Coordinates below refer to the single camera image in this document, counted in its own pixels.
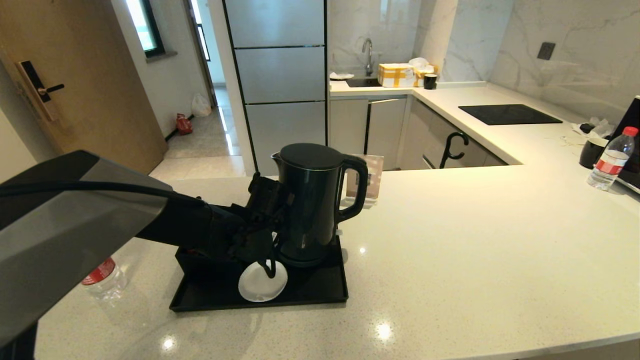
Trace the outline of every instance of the kitchen island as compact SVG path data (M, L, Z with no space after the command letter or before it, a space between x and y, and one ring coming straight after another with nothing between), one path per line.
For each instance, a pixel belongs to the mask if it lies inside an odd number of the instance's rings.
M175 314L175 247L133 239L115 255L123 297L75 288L36 358L518 359L640 338L638 196L585 183L567 123L490 127L457 106L579 119L493 86L412 95L512 166L385 172L378 203L340 224L345 304ZM229 205L249 182L171 185Z

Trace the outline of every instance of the marble wall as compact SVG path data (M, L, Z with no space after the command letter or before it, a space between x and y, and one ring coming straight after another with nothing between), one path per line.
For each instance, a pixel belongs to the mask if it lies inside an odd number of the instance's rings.
M488 81L513 0L458 0L439 82Z
M617 123L640 95L640 1L515 0L491 82Z
M420 0L330 0L329 71L364 76L365 39L373 43L374 70L379 63L412 58Z
M412 57L423 57L442 69L457 6L458 0L422 1Z

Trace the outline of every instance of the red bottle cap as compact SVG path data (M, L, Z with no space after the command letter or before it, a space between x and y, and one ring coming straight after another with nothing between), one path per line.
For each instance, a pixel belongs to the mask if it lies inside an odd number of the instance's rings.
M632 126L627 126L625 127L625 129L622 131L622 133L624 135L629 135L631 137L634 137L635 135L638 135L638 129L637 127L632 127Z

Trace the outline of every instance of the refrigerator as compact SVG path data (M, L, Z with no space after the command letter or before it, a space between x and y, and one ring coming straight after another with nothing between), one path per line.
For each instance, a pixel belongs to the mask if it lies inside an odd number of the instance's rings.
M226 0L257 170L290 143L326 145L324 0Z

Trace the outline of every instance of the black tray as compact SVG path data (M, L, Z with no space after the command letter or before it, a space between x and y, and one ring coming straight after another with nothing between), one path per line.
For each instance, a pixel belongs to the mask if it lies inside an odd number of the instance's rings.
M349 291L338 236L329 246L329 254L317 267L294 268L285 265L287 285L273 300L250 302L243 299L237 286L242 268L217 264L215 270L209 270L206 276L185 275L169 309L182 312L345 302L349 298Z

